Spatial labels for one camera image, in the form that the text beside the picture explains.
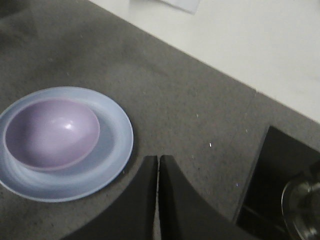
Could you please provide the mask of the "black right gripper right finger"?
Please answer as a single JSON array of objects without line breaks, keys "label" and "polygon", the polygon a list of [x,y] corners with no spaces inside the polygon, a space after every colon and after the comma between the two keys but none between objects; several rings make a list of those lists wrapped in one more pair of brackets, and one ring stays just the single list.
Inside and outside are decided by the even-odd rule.
[{"label": "black right gripper right finger", "polygon": [[171,155],[160,158],[158,209],[163,240],[254,239],[197,193]]}]

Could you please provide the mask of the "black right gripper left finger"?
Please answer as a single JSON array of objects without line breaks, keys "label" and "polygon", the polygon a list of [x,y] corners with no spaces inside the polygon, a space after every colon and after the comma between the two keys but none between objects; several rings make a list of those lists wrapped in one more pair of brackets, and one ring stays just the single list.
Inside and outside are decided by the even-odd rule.
[{"label": "black right gripper left finger", "polygon": [[123,193],[101,214],[65,240],[152,240],[158,158],[145,156]]}]

